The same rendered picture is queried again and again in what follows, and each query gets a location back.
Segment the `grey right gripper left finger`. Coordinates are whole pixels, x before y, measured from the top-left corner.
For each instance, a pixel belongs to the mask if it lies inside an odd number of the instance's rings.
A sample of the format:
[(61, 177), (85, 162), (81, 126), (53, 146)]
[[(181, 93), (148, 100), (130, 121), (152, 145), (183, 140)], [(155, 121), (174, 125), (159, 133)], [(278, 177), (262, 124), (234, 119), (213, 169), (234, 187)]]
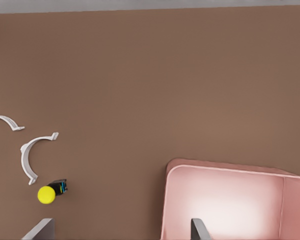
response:
[(21, 240), (55, 240), (55, 219), (42, 219)]

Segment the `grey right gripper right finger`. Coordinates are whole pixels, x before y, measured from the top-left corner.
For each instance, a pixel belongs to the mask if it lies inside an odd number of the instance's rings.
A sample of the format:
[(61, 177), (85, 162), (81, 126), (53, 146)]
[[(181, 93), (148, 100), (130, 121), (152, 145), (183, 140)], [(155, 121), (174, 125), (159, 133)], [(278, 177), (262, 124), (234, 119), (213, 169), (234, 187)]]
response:
[(212, 240), (209, 231), (200, 218), (191, 219), (191, 240)]

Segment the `yellow push button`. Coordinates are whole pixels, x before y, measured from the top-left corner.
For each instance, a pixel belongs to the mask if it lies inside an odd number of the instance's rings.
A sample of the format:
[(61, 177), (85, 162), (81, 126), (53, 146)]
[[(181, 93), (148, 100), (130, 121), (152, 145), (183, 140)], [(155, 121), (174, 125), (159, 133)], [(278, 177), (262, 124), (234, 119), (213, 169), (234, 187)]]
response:
[(37, 193), (37, 198), (40, 203), (48, 205), (51, 204), (57, 196), (63, 195), (67, 190), (66, 179), (55, 180), (41, 187)]

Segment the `pink storage box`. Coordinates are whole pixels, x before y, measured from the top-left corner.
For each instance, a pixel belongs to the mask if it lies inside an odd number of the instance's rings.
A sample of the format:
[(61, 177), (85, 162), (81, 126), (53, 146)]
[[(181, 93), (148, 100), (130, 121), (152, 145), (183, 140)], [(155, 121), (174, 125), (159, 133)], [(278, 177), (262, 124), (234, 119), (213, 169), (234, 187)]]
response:
[(300, 240), (300, 175), (274, 167), (172, 159), (161, 240), (190, 240), (201, 219), (213, 240)]

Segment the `white curved pipe clamp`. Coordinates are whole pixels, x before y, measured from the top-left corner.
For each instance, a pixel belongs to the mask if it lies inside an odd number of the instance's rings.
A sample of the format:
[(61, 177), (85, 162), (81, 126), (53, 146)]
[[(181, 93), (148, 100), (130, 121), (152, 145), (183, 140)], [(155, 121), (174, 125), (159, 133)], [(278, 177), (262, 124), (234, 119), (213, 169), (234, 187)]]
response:
[(36, 137), (29, 142), (23, 144), (20, 148), (21, 152), (21, 167), (25, 173), (25, 175), (29, 178), (28, 185), (31, 186), (33, 185), (36, 180), (38, 179), (38, 175), (32, 170), (30, 162), (29, 162), (29, 155), (30, 155), (30, 150), (32, 147), (39, 141), (55, 141), (59, 136), (58, 132), (53, 132), (52, 135), (50, 136), (40, 136)]
[(12, 118), (10, 118), (8, 116), (0, 115), (0, 120), (7, 123), (12, 131), (21, 131), (21, 130), (25, 129), (24, 126), (19, 126)]

